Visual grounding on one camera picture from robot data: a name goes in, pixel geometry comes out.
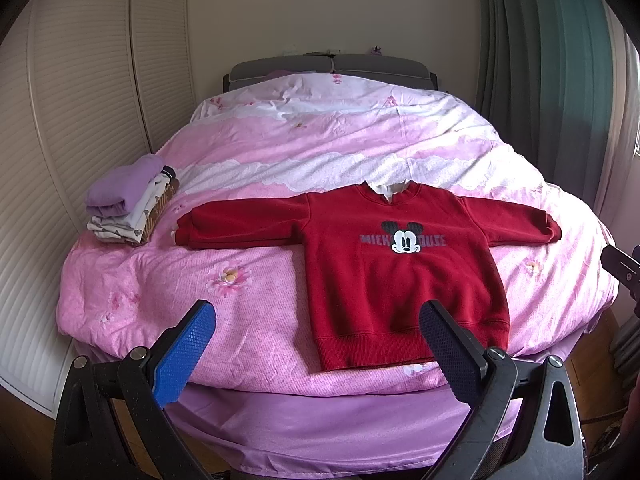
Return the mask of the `red Mickey Mouse sweatshirt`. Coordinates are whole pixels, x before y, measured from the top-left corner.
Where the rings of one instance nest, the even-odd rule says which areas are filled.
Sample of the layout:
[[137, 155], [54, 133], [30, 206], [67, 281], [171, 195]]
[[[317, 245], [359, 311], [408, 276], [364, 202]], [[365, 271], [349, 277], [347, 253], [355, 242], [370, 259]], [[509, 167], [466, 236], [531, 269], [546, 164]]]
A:
[[191, 249], [299, 245], [322, 370], [425, 362], [424, 302], [440, 302], [486, 346], [505, 347], [510, 314], [492, 250], [557, 242], [541, 209], [411, 182], [392, 197], [357, 184], [288, 198], [216, 200], [177, 223]]

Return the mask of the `white patterned folded clothes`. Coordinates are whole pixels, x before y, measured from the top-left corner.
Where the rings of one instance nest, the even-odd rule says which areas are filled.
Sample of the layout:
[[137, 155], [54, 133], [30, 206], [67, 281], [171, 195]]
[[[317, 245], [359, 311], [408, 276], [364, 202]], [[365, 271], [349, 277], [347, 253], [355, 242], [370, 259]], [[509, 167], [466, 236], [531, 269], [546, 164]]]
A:
[[166, 186], [174, 179], [178, 179], [175, 169], [171, 166], [163, 166], [160, 174], [149, 183], [129, 214], [117, 217], [98, 217], [89, 214], [87, 229], [102, 242], [140, 246], [145, 211], [150, 208], [156, 198], [163, 194]]

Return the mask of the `purple bed sheet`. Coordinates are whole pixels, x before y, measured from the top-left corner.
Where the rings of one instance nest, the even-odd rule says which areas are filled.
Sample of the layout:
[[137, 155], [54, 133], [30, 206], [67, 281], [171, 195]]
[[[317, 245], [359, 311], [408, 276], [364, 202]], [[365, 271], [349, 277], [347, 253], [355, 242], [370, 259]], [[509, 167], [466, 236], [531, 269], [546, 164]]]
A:
[[232, 468], [325, 479], [433, 465], [468, 407], [448, 386], [394, 396], [312, 398], [190, 384], [166, 411]]

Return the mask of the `purple folded garment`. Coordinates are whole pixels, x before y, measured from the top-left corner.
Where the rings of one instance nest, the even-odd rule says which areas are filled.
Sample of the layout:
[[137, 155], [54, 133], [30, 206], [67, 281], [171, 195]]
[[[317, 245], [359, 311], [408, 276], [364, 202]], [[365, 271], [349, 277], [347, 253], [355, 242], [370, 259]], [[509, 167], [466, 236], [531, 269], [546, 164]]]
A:
[[129, 214], [164, 165], [160, 156], [146, 154], [131, 165], [107, 171], [88, 188], [85, 197], [88, 214], [98, 217]]

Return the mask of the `green curtain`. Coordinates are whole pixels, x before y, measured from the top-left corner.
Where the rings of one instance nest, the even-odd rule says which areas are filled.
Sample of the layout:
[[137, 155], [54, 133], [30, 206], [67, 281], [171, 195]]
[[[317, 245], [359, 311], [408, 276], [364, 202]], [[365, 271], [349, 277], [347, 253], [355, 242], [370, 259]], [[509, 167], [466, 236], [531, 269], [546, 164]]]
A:
[[480, 0], [478, 111], [546, 180], [588, 204], [612, 103], [602, 0]]

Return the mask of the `pink floral duvet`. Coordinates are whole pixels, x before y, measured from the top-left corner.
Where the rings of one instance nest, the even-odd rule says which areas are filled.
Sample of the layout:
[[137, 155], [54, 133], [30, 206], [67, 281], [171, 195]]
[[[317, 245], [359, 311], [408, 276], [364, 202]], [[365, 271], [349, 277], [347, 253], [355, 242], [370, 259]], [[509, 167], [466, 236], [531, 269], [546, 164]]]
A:
[[201, 102], [160, 152], [180, 186], [150, 240], [130, 247], [81, 235], [64, 262], [56, 322], [63, 334], [123, 356], [208, 300], [217, 328], [192, 376], [200, 385], [354, 396], [444, 381], [432, 363], [322, 372], [300, 248], [192, 252], [175, 244], [178, 219], [210, 200], [413, 181], [548, 211], [562, 230], [557, 243], [492, 251], [514, 356], [567, 354], [617, 295], [600, 263], [612, 235], [590, 207], [547, 183], [485, 118], [444, 92], [285, 76]]

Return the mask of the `white louvered wardrobe doors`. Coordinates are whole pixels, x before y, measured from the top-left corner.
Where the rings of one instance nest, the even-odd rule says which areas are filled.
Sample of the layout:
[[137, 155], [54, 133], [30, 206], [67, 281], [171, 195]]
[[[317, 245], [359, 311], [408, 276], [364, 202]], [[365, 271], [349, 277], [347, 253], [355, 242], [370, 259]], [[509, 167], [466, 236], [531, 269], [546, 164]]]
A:
[[1, 43], [1, 383], [58, 409], [55, 324], [88, 187], [159, 150], [194, 110], [188, 0], [22, 0]]

